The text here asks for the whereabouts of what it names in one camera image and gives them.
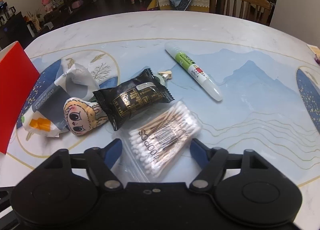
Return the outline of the cotton swab bag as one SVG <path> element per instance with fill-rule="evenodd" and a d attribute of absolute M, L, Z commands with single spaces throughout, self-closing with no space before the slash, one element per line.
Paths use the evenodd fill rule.
<path fill-rule="evenodd" d="M 138 182 L 161 182 L 202 129 L 183 101 L 161 104 L 128 121 L 119 131 L 124 161 Z"/>

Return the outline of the cartoon face plush pouch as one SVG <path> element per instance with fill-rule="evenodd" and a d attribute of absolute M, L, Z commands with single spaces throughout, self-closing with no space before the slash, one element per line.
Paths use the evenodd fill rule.
<path fill-rule="evenodd" d="M 97 102 L 76 97 L 66 100 L 63 112 L 68 128 L 77 136 L 87 134 L 108 121 L 107 114 Z"/>

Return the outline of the black snack packet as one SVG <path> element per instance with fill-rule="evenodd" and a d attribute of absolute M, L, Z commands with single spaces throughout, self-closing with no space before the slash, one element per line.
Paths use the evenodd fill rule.
<path fill-rule="evenodd" d="M 147 108 L 174 100 L 169 90 L 155 78 L 149 68 L 116 87 L 94 91 L 93 95 L 107 114 L 114 131 Z"/>

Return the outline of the green white glue pen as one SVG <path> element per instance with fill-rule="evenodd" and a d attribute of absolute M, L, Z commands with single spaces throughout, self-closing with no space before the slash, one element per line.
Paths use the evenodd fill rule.
<path fill-rule="evenodd" d="M 219 87 L 211 80 L 211 78 L 203 71 L 199 65 L 195 63 L 180 47 L 172 42 L 165 43 L 167 53 L 186 71 L 188 74 L 214 99 L 221 101 L 223 99 Z"/>

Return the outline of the blue white tissue pack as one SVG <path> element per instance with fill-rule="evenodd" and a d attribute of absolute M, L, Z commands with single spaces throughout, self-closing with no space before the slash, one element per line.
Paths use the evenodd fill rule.
<path fill-rule="evenodd" d="M 51 82 L 22 116 L 25 131 L 46 137 L 57 137 L 66 131 L 63 107 L 68 99 L 76 97 L 88 101 L 99 89 L 91 73 L 82 65 L 70 69 Z"/>

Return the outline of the green correction tape dispenser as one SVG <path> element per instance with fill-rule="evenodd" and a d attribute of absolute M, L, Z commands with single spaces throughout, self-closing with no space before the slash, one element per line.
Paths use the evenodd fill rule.
<path fill-rule="evenodd" d="M 172 79 L 172 71 L 160 71 L 154 77 L 161 85 L 167 86 L 167 81 Z"/>

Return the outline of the patterned table mat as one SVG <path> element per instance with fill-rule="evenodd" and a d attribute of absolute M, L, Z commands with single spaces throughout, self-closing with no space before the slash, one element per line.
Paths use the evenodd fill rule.
<path fill-rule="evenodd" d="M 295 184 L 319 177 L 319 68 L 248 47 L 130 40 L 33 59 L 40 77 L 9 152 L 31 168 L 59 149 L 103 148 L 121 182 L 191 182 L 205 165 L 190 142 L 252 149 Z"/>

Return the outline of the red cardboard box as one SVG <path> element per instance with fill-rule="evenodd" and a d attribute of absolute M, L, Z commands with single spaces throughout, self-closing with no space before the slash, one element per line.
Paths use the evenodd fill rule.
<path fill-rule="evenodd" d="M 40 74 L 19 42 L 1 50 L 1 153 L 6 154 L 21 109 Z"/>

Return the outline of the wooden chair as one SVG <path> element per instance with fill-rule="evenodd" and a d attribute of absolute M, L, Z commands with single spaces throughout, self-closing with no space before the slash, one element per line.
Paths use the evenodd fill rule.
<path fill-rule="evenodd" d="M 267 25 L 272 6 L 267 0 L 209 0 L 209 12 Z"/>

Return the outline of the pink plush toy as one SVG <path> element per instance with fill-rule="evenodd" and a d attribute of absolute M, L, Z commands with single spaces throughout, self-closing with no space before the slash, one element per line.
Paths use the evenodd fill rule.
<path fill-rule="evenodd" d="M 51 0 L 42 0 L 42 5 L 44 6 L 44 10 L 46 11 L 46 13 L 50 13 L 53 11 Z"/>

